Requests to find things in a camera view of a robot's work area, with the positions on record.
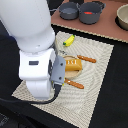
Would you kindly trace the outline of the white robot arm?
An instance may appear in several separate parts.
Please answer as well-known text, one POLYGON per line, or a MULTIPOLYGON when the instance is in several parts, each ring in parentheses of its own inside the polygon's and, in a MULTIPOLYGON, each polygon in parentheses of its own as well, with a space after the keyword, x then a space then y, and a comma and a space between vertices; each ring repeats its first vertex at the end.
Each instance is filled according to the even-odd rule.
POLYGON ((0 21, 19 47, 19 77, 36 99, 48 99, 59 57, 47 1, 0 0, 0 21))

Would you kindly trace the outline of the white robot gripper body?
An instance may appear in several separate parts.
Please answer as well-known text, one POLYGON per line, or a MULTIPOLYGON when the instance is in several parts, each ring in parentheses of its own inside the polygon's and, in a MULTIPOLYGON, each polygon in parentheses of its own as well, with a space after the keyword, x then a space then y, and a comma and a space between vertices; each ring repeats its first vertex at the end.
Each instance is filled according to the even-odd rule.
POLYGON ((35 54, 21 51, 19 77, 26 81, 34 98, 46 100, 55 84, 64 83, 65 65, 65 59, 56 55, 53 48, 35 54))

